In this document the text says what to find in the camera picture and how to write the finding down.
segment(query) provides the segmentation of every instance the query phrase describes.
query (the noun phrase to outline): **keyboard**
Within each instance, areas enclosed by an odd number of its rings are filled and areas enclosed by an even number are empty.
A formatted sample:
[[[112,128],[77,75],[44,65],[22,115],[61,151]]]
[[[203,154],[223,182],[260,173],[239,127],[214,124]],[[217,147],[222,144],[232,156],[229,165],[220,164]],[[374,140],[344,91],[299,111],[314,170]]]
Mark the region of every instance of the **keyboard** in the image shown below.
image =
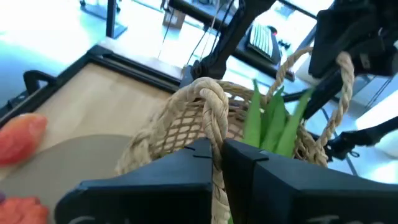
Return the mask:
[[[272,44],[272,35],[270,28],[254,22],[248,42],[248,47],[250,49],[255,50],[271,62],[273,62],[272,51],[274,48]]]

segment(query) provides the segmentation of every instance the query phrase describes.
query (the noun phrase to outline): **green vegetable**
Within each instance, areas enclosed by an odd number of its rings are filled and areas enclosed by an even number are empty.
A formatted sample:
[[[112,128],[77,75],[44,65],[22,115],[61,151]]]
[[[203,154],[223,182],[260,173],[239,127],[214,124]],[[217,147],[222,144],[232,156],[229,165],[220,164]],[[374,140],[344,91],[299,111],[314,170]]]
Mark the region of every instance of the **green vegetable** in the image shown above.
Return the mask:
[[[263,107],[264,112],[261,117],[261,143],[264,142],[264,138],[267,136],[267,131],[268,131],[271,121],[274,117],[274,111],[275,111],[275,107],[277,104],[276,98],[278,98],[278,96],[282,96],[284,88],[285,87],[282,86],[282,88],[280,88],[275,93],[275,95],[271,98],[268,105],[264,105],[264,107]]]
[[[253,80],[253,85],[254,93],[244,122],[242,142],[250,146],[260,147],[260,93],[256,80]]]
[[[294,111],[293,116],[289,119],[286,127],[279,139],[278,146],[275,150],[276,154],[291,157],[294,150],[294,141],[296,138],[297,128],[302,119],[305,107],[307,106],[308,99],[311,97],[313,90],[308,90],[299,99],[298,105]]]
[[[262,150],[267,150],[270,152],[274,152],[276,150],[279,138],[284,131],[286,122],[285,103],[283,97],[281,95],[275,95],[274,101],[274,116],[268,127],[266,137],[264,138],[260,148]]]

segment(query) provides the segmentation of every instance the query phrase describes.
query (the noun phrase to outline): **woven basket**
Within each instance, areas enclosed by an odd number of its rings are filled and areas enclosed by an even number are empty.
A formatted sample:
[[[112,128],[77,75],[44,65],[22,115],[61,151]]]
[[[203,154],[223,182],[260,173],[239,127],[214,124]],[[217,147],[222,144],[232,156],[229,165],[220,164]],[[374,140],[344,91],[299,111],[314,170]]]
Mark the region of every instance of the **woven basket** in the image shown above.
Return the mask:
[[[275,83],[269,88],[268,93],[262,96],[262,103],[266,105],[294,62],[311,50],[299,50],[287,59],[280,67]],[[337,63],[341,66],[343,77],[343,96],[339,108],[333,113],[317,142],[301,125],[297,131],[295,155],[292,155],[321,166],[327,166],[323,146],[341,122],[352,96],[354,70],[349,55],[340,54]],[[116,172],[119,175],[130,172],[183,148],[197,138],[206,136],[213,147],[214,163],[211,222],[226,223],[230,214],[220,168],[220,149],[225,138],[238,141],[242,139],[243,123],[252,94],[252,90],[230,82],[206,77],[195,80],[174,93],[160,113],[155,114],[149,124],[133,136],[118,161]]]

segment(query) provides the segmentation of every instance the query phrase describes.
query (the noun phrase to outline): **red object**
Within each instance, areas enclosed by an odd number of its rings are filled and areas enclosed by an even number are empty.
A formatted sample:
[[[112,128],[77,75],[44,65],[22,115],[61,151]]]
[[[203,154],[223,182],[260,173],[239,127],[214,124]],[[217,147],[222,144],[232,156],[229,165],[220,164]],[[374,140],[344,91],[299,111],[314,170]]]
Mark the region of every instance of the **red object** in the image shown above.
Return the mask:
[[[0,166],[17,164],[33,155],[47,126],[39,114],[23,114],[0,129]]]
[[[47,224],[48,215],[36,197],[9,197],[0,203],[0,224]]]

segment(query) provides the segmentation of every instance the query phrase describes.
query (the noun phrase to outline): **beige mat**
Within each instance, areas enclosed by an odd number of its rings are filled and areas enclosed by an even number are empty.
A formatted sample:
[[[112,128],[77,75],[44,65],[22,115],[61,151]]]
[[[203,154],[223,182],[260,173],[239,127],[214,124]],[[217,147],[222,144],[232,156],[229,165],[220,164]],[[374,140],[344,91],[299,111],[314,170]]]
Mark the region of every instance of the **beige mat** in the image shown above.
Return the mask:
[[[114,175],[116,161],[129,137],[94,135],[71,139],[39,153],[0,181],[7,196],[36,196],[53,210],[60,198],[82,180]]]

